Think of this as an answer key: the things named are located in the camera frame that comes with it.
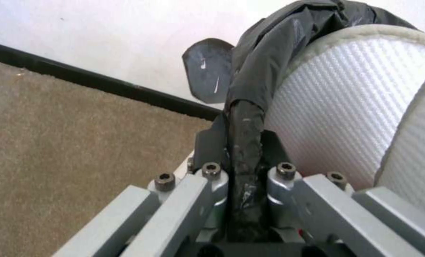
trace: black plastic bag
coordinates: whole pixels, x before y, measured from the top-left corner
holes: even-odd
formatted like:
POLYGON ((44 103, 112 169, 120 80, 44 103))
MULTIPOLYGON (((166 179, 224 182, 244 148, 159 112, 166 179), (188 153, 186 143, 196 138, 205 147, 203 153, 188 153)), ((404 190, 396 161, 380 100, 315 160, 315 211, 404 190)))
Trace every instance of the black plastic bag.
POLYGON ((265 181, 259 179, 263 155, 260 135, 276 89, 297 54, 322 36, 343 28, 387 24, 414 28, 380 8, 338 0, 298 1, 248 29, 232 49, 227 118, 233 185, 230 187, 229 241, 267 241, 265 181))

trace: metal bar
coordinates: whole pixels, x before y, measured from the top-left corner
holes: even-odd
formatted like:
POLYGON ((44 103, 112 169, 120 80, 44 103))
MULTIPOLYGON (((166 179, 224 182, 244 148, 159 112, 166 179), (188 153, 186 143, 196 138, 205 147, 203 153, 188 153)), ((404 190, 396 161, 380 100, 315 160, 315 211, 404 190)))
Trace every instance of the metal bar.
POLYGON ((356 192, 352 198, 425 254, 425 213, 385 187, 356 192))
POLYGON ((211 183, 187 174, 121 256, 174 256, 183 241, 195 241, 213 203, 211 183))
POLYGON ((54 256, 116 256, 158 206, 156 194, 128 186, 54 256))
POLYGON ((358 256, 422 256, 323 175, 295 182, 291 197, 281 200, 298 209, 317 241, 338 237, 358 256))

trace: beige carpet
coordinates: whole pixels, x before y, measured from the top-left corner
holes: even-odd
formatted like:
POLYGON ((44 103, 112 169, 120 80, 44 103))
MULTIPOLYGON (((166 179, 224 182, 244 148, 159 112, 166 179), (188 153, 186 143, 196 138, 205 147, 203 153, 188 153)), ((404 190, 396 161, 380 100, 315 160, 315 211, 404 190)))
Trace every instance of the beige carpet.
POLYGON ((0 64, 0 256, 49 256, 210 122, 0 64))

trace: bolt head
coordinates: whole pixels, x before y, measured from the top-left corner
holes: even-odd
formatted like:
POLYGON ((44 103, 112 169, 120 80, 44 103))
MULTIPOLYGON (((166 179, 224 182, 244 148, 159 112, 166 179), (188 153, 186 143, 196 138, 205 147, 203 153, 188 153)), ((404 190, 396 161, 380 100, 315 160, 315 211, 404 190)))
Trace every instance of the bolt head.
POLYGON ((284 180, 292 180, 295 177, 297 168, 289 162, 281 162, 276 167, 276 173, 284 180))
POLYGON ((331 171, 331 172, 327 172, 325 176, 327 177, 328 180, 330 180, 333 184, 335 184, 341 190, 346 189, 346 185, 348 184, 347 183, 348 181, 343 174, 337 171, 331 171))
POLYGON ((201 167, 201 174, 209 180, 219 179, 221 171, 220 165, 215 162, 207 162, 201 167))
POLYGON ((175 188, 176 178, 171 173, 163 173, 154 179, 155 188, 162 192, 168 192, 175 188))

